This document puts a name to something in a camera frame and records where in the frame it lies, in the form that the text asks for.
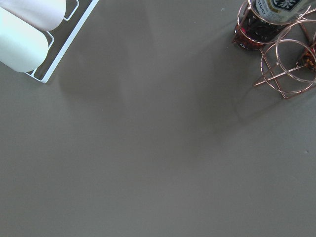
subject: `paper towel roll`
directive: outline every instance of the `paper towel roll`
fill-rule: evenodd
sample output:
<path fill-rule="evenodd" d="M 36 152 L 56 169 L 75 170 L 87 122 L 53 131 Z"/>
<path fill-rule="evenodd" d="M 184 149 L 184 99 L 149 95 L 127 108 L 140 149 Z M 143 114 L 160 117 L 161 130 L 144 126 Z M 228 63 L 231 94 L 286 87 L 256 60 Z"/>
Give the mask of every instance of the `paper towel roll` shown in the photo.
<path fill-rule="evenodd" d="M 0 0 L 0 7 L 40 30 L 51 31 L 65 16 L 66 0 Z"/>
<path fill-rule="evenodd" d="M 48 52 L 45 35 L 0 7 L 0 61 L 17 72 L 43 63 Z"/>

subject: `rose gold wire stand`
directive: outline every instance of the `rose gold wire stand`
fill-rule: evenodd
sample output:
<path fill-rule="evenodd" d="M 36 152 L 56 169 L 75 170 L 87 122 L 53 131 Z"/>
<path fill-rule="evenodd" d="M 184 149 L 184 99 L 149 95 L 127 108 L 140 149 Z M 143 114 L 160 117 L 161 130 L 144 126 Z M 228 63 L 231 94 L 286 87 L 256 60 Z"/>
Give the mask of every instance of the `rose gold wire stand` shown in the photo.
<path fill-rule="evenodd" d="M 245 8 L 245 10 L 243 12 L 243 18 L 242 18 L 242 21 L 240 21 L 241 11 L 244 8 Z M 282 97 L 284 99 L 292 98 L 294 96 L 297 96 L 297 95 L 299 95 L 301 93 L 304 93 L 304 92 L 314 88 L 316 86 L 316 75 L 315 75 L 313 80 L 305 80 L 305 79 L 301 79 L 301 78 L 298 78 L 298 77 L 294 76 L 291 72 L 296 71 L 296 70 L 300 70 L 302 68 L 305 68 L 306 66 L 305 65 L 298 65 L 298 63 L 297 63 L 296 67 L 291 68 L 291 69 L 286 69 L 285 66 L 283 65 L 283 63 L 280 61 L 278 48 L 279 48 L 279 45 L 281 43 L 286 43 L 286 42 L 293 42 L 293 43 L 299 44 L 302 47 L 304 47 L 306 49 L 306 51 L 309 51 L 311 53 L 311 55 L 313 56 L 314 60 L 316 61 L 315 53 L 311 50 L 311 47 L 314 47 L 314 45 L 315 45 L 315 44 L 312 44 L 312 43 L 316 39 L 316 34 L 315 34 L 313 39 L 310 39 L 310 37 L 309 37 L 310 34 L 309 34 L 307 28 L 304 25 L 304 23 L 306 23 L 306 22 L 316 23 L 316 21 L 314 21 L 314 20 L 308 20 L 308 19 L 305 18 L 310 13 L 315 12 L 316 9 L 312 9 L 312 10 L 307 9 L 307 11 L 304 14 L 302 14 L 302 16 L 298 20 L 296 20 L 294 23 L 293 22 L 292 23 L 291 22 L 283 23 L 283 24 L 288 25 L 288 26 L 280 33 L 279 37 L 275 41 L 271 41 L 271 42 L 260 42 L 260 41 L 251 39 L 248 36 L 246 36 L 245 33 L 241 30 L 240 26 L 243 25 L 243 23 L 244 23 L 244 21 L 246 19 L 246 16 L 247 16 L 247 14 L 250 11 L 252 11 L 259 19 L 261 19 L 261 20 L 263 20 L 263 21 L 265 21 L 267 23 L 274 24 L 274 25 L 276 25 L 276 23 L 268 22 L 267 20 L 263 19 L 256 11 L 253 11 L 253 8 L 252 8 L 252 5 L 251 5 L 251 0 L 246 0 L 241 5 L 241 7 L 240 7 L 240 9 L 238 11 L 237 29 L 235 29 L 235 37 L 237 35 L 237 31 L 239 31 L 240 33 L 242 33 L 246 38 L 248 38 L 252 42 L 260 43 L 260 44 L 264 45 L 263 48 L 259 49 L 261 54 L 262 54 L 261 62 L 260 62 L 260 69 L 261 69 L 261 74 L 262 75 L 253 83 L 253 86 L 257 87 L 257 86 L 260 86 L 260 85 L 263 85 L 263 84 L 268 84 L 274 90 L 278 91 L 282 95 Z M 289 31 L 291 30 L 292 26 L 296 25 L 296 24 L 299 24 L 300 29 L 302 30 L 304 36 L 310 42 L 310 46 L 307 46 L 307 45 L 305 45 L 304 43 L 302 43 L 302 42 L 300 42 L 298 40 L 283 39 L 289 33 Z M 271 63 L 271 62 L 269 62 L 269 60 L 267 58 L 267 53 L 273 47 L 276 48 L 277 61 L 274 62 L 274 63 Z M 274 69 L 276 67 L 281 67 L 281 69 L 283 70 L 283 73 L 276 74 L 274 72 Z M 282 88 L 281 83 L 279 82 L 280 77 L 283 77 L 283 76 L 289 76 L 290 78 L 292 78 L 292 79 L 294 79 L 296 81 L 299 81 L 299 82 L 302 82 L 302 83 L 306 83 L 307 86 L 304 87 L 303 89 L 299 89 L 299 90 L 286 91 L 286 90 L 284 90 Z"/>

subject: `white wire rack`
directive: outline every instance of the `white wire rack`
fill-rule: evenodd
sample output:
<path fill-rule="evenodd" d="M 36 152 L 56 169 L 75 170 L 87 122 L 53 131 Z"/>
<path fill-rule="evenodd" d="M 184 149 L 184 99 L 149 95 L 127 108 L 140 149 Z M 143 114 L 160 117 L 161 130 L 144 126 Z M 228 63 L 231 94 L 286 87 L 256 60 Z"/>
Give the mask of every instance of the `white wire rack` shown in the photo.
<path fill-rule="evenodd" d="M 73 18 L 74 14 L 76 13 L 77 15 L 80 16 L 79 20 L 74 26 L 69 26 L 73 27 L 71 33 L 69 36 L 64 40 L 62 47 L 59 49 L 57 55 L 53 58 L 53 60 L 49 63 L 44 62 L 42 65 L 40 65 L 38 68 L 34 69 L 31 72 L 26 72 L 25 74 L 29 75 L 30 77 L 34 78 L 35 80 L 38 80 L 42 83 L 47 83 L 49 78 L 51 77 L 52 73 L 56 69 L 57 65 L 59 64 L 60 60 L 64 56 L 65 52 L 67 51 L 68 47 L 74 40 L 75 36 L 87 20 L 88 16 L 96 6 L 97 2 L 99 0 L 91 0 L 87 8 L 85 8 L 82 12 L 78 12 L 79 9 L 79 0 L 73 0 L 76 1 L 75 5 L 73 6 L 73 9 L 70 10 L 70 13 L 68 16 L 64 17 L 64 21 L 71 22 L 71 19 Z M 55 36 L 53 35 L 52 32 L 44 32 L 48 38 L 49 41 L 49 46 L 48 46 L 48 55 L 51 53 L 52 49 L 54 48 L 54 43 L 55 43 Z M 39 69 L 44 69 L 44 73 L 37 74 Z"/>

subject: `red wine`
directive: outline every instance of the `red wine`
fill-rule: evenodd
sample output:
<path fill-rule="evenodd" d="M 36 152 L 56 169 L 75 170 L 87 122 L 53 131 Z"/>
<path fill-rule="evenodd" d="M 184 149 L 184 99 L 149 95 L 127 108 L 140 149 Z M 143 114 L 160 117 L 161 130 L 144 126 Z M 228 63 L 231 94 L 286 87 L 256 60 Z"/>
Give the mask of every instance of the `red wine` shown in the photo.
<path fill-rule="evenodd" d="M 274 25 L 261 20 L 252 11 L 245 16 L 243 24 L 240 25 L 240 30 L 238 30 L 238 25 L 235 28 L 235 39 L 239 46 L 247 50 L 257 50 L 264 46 L 263 43 L 256 43 L 249 38 L 259 41 L 259 42 L 270 42 L 272 41 L 284 28 L 286 25 Z"/>

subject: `white cylindrical object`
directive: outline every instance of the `white cylindrical object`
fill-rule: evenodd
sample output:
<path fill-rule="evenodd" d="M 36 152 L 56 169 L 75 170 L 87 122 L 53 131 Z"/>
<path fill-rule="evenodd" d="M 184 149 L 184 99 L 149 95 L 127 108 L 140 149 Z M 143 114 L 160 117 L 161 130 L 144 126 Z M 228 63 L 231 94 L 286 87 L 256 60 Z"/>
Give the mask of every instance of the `white cylindrical object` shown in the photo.
<path fill-rule="evenodd" d="M 40 30 L 51 31 L 65 17 L 66 0 L 0 0 L 0 7 Z"/>
<path fill-rule="evenodd" d="M 0 7 L 0 61 L 17 72 L 43 63 L 48 52 L 45 35 Z"/>

